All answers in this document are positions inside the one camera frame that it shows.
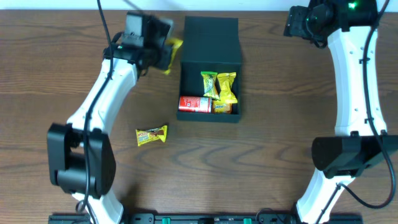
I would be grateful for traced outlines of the red Pringles can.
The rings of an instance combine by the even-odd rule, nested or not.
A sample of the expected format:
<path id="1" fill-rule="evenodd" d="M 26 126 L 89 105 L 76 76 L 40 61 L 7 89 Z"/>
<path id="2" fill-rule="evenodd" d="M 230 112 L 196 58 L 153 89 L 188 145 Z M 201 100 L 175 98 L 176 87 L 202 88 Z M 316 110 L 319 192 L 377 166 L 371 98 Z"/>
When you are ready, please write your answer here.
<path id="1" fill-rule="evenodd" d="M 195 113 L 211 113 L 211 99 L 199 96 L 181 96 L 178 110 Z"/>

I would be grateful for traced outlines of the green yellow snack packet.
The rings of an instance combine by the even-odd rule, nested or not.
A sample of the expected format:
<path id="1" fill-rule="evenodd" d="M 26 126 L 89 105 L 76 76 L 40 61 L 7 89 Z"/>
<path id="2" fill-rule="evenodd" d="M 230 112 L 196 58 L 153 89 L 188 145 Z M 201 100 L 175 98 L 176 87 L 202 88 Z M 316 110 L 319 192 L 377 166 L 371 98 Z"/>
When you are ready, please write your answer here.
<path id="1" fill-rule="evenodd" d="M 212 98 L 214 100 L 220 100 L 220 96 L 216 89 L 216 72 L 201 72 L 201 76 L 203 78 L 203 86 L 204 86 L 204 97 Z"/>

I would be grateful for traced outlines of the yellow snack bag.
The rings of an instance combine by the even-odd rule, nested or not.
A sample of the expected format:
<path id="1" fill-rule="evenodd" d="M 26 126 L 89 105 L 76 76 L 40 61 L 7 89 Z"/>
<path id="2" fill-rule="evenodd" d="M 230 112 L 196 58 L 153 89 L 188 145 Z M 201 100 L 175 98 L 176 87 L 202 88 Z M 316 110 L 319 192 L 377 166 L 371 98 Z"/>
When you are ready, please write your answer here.
<path id="1" fill-rule="evenodd" d="M 220 86 L 220 101 L 227 104 L 236 104 L 238 99 L 232 92 L 232 85 L 236 78 L 236 72 L 219 73 L 217 80 Z"/>

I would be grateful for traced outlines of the orange yellow biscuit packet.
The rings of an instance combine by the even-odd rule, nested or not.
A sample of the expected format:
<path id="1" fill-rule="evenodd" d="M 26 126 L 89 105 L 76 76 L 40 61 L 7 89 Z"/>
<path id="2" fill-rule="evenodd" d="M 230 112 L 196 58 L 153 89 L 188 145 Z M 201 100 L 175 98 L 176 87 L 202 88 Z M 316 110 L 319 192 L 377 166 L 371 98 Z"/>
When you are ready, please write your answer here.
<path id="1" fill-rule="evenodd" d="M 213 100 L 211 104 L 211 112 L 214 114 L 231 114 L 232 104 Z"/>

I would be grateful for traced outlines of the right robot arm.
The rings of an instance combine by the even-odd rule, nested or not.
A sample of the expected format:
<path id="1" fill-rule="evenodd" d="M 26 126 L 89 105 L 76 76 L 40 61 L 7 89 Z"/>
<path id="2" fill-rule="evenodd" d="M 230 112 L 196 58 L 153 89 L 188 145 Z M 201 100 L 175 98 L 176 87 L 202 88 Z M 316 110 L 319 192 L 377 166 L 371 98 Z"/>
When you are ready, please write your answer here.
<path id="1" fill-rule="evenodd" d="M 287 37 L 301 37 L 331 52 L 335 71 L 337 115 L 335 134 L 312 143 L 315 171 L 286 223 L 354 223 L 355 218 L 332 215 L 339 196 L 366 169 L 385 162 L 391 178 L 389 196 L 397 181 L 391 154 L 397 136 L 387 132 L 376 75 L 377 28 L 385 7 L 376 1 L 310 1 L 293 6 L 284 29 Z"/>

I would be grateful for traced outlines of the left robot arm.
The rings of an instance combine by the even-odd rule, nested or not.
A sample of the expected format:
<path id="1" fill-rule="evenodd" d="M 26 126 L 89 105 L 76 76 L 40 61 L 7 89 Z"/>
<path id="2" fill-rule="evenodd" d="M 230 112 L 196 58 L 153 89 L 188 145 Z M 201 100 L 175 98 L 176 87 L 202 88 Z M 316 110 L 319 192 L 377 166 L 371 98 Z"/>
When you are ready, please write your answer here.
<path id="1" fill-rule="evenodd" d="M 108 38 L 101 71 L 81 106 L 65 124 L 47 132 L 49 176 L 53 185 L 77 199 L 75 214 L 49 216 L 49 223 L 129 223 L 131 216 L 116 198 L 116 174 L 109 135 L 128 93 L 149 68 L 167 70 L 174 23 L 129 12 L 126 26 Z"/>

